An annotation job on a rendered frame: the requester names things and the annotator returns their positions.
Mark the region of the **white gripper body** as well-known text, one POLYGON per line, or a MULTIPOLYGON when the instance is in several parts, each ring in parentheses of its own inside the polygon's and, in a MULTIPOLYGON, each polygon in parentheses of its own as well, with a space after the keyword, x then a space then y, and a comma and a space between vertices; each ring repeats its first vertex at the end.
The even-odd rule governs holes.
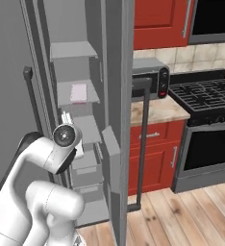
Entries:
POLYGON ((82 158, 84 156, 83 141, 80 141, 78 145, 75 147, 75 149, 76 149, 75 160, 82 158))

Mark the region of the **grey freezer shelf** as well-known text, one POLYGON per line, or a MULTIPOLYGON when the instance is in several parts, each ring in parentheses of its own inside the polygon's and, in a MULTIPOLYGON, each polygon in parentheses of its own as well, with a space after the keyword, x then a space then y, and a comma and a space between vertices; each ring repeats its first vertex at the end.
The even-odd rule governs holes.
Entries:
POLYGON ((50 60, 78 57, 95 57, 98 55, 88 41, 53 42, 50 45, 50 60))
POLYGON ((69 104, 82 104, 82 103, 72 103, 70 101, 71 87, 73 84, 86 84, 87 85, 87 101, 86 103, 99 103, 100 99, 97 92, 91 82, 91 80, 80 80, 71 82, 62 82, 57 85, 58 92, 58 105, 64 106, 69 104))
POLYGON ((83 142, 85 144, 101 141, 101 136, 99 134, 97 124, 92 115, 74 117, 73 122, 82 131, 83 142))

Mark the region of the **grey freezer drawer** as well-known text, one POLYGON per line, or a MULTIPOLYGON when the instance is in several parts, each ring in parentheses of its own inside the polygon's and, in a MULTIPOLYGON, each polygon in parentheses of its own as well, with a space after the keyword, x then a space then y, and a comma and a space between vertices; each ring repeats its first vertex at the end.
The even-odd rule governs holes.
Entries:
POLYGON ((82 158, 72 162, 71 167, 71 183, 74 188, 103 182, 102 164, 93 151, 85 152, 82 158))
POLYGON ((102 184, 76 188, 76 191, 82 194, 85 200, 85 209, 76 221, 77 228, 109 220, 109 211, 102 184))

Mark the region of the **grey freezer door bin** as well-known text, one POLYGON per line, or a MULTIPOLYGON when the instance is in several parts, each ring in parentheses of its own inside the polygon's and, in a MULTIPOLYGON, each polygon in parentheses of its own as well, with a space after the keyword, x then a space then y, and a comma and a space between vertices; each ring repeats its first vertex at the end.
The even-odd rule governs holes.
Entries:
POLYGON ((113 128, 107 127, 102 132, 104 142, 107 147, 106 153, 109 155, 109 172, 111 191, 118 193, 120 191, 120 148, 114 135, 113 128))

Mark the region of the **grey freezer door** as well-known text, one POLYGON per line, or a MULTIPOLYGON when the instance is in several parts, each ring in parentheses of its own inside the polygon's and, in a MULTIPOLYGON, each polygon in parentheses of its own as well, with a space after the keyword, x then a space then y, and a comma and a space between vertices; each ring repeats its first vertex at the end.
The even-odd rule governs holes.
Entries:
POLYGON ((134 0, 105 0, 107 39, 107 125, 120 148, 120 191, 112 192, 109 209, 114 246, 126 246, 128 165, 134 39, 134 0))

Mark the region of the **red base cupboard door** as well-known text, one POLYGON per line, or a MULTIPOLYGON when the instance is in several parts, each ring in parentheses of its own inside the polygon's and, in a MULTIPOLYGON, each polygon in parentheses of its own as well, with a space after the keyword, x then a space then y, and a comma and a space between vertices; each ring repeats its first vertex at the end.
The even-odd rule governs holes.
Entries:
MULTIPOLYGON (((178 146, 179 141, 166 144, 149 146, 145 150, 145 161, 143 167, 142 192, 154 191, 170 187, 172 185, 173 175, 176 168, 171 168, 173 147, 178 146)), ((130 150, 129 159, 129 182, 128 195, 135 195, 138 191, 138 167, 139 167, 139 149, 130 150)))

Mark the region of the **grey fridge door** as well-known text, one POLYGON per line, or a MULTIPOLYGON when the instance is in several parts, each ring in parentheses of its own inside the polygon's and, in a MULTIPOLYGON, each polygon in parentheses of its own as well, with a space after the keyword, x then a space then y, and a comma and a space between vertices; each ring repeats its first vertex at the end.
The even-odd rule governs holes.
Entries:
POLYGON ((50 137, 55 127, 34 4, 35 0, 0 0, 0 179, 21 138, 38 132, 23 77, 25 66, 33 69, 43 134, 50 137))

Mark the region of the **pale pink flat packet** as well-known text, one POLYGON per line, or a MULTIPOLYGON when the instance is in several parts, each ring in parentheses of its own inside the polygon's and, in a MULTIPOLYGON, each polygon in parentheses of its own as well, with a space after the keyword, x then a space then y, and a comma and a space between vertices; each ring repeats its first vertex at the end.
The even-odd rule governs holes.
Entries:
POLYGON ((73 84, 71 87, 70 101, 72 103, 85 103, 87 101, 87 85, 73 84))

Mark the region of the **red drawer front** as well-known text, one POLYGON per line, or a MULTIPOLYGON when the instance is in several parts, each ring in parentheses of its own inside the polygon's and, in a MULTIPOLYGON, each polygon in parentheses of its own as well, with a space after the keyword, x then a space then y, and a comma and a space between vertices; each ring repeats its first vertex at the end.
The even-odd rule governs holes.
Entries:
MULTIPOLYGON (((160 136, 147 137, 146 145, 155 145, 168 143, 171 141, 180 141, 183 133, 185 120, 164 122, 158 124, 150 124, 147 126, 147 134, 154 132, 160 133, 160 136)), ((141 139, 138 137, 141 135, 141 127, 135 126, 130 131, 130 148, 138 148, 140 146, 141 139)))

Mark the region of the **grey and black toaster oven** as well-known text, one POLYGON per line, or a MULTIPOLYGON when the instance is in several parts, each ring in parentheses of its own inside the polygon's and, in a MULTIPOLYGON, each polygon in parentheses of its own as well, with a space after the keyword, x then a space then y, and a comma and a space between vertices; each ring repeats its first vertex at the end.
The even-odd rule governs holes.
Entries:
POLYGON ((165 98, 169 81, 170 74, 166 66, 158 70, 135 73, 132 81, 132 101, 142 101, 146 94, 149 94, 150 100, 165 98))

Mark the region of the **grey fridge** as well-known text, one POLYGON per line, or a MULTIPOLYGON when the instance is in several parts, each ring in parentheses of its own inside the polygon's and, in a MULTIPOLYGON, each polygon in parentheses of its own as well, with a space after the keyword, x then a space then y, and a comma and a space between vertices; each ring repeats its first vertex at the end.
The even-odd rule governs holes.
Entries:
MULTIPOLYGON (((109 211, 109 159, 102 132, 107 125, 107 39, 105 0, 35 0, 38 39, 43 49, 46 80, 50 84, 55 127, 65 119, 92 115, 97 124, 100 142, 85 144, 84 155, 93 151, 102 164, 104 196, 109 211), (53 42, 88 41, 98 57, 78 57, 50 60, 53 42), (99 103, 58 105, 57 85, 62 82, 91 80, 99 103)), ((76 190, 71 183, 71 164, 62 174, 54 176, 59 185, 76 190)))

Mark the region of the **black and grey range cooker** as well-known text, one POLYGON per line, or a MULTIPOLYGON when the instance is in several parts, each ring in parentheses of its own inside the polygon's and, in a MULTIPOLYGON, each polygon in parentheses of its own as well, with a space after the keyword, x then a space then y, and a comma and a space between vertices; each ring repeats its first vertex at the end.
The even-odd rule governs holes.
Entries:
POLYGON ((225 183, 225 69, 173 74, 168 94, 190 114, 172 191, 225 183))

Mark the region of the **grey and black microwave oven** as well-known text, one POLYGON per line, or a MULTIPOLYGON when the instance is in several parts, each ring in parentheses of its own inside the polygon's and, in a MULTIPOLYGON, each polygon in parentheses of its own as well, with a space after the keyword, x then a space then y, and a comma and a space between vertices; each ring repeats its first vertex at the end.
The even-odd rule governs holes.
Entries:
POLYGON ((194 0, 189 44, 225 42, 225 0, 194 0))

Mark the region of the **red wall cupboard door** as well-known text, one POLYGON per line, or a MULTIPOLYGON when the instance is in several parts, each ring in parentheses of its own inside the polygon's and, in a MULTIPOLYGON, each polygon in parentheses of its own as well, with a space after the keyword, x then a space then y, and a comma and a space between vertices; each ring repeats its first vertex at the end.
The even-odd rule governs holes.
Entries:
POLYGON ((194 0, 182 38, 187 0, 136 0, 134 49, 157 49, 188 45, 189 27, 194 0))

